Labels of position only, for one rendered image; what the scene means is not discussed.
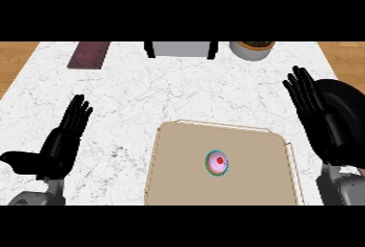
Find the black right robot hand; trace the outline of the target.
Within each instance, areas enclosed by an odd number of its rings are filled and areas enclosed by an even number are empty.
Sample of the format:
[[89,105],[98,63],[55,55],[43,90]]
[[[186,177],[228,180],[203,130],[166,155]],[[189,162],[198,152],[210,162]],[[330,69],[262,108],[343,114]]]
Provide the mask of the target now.
[[344,118],[325,102],[307,70],[293,66],[293,72],[282,85],[297,108],[313,152],[333,165],[365,169],[365,144],[355,142]]

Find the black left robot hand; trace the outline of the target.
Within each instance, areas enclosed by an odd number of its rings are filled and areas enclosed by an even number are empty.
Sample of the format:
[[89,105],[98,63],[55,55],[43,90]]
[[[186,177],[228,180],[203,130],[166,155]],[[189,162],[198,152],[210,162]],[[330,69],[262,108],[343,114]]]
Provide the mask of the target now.
[[75,95],[64,112],[59,126],[52,130],[39,153],[6,151],[0,161],[12,166],[18,175],[36,175],[39,179],[62,179],[71,172],[78,153],[83,132],[93,107],[83,95]]

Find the dark red cutting board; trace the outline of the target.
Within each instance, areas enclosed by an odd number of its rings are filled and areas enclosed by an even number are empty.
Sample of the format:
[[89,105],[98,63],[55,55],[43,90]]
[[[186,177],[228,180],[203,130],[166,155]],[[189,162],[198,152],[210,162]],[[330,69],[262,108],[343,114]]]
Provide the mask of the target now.
[[101,69],[108,47],[108,41],[78,42],[67,67],[70,69]]

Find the pink cupcake with cherry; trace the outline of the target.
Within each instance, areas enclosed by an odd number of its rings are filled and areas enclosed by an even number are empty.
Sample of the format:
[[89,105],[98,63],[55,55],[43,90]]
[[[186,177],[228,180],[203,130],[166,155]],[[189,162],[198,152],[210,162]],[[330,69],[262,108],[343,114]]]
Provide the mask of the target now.
[[225,153],[219,150],[211,150],[206,155],[206,169],[208,173],[220,177],[228,172],[228,157]]

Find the beige tray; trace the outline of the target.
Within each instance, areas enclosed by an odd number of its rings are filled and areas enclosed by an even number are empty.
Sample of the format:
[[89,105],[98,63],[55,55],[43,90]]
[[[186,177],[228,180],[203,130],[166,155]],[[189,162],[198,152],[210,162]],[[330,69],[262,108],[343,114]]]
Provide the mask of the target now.
[[[206,169],[211,150],[228,157],[220,177]],[[300,205],[294,165],[291,145],[266,129],[166,122],[157,130],[143,201],[149,206]]]

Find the grey appliance with black legs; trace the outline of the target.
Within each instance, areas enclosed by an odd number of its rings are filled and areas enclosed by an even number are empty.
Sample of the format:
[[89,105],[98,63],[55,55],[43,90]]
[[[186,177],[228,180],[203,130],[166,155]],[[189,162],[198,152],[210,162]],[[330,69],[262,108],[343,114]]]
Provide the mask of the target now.
[[216,41],[146,41],[143,50],[148,58],[157,56],[203,57],[216,59],[219,43]]

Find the black pot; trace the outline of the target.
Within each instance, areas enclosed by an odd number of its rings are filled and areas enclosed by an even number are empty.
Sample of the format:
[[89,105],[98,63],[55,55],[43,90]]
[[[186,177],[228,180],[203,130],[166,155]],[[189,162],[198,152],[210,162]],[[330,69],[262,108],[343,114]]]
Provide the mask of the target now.
[[316,81],[330,112],[325,120],[333,134],[331,157],[341,165],[365,170],[365,95],[334,79]]

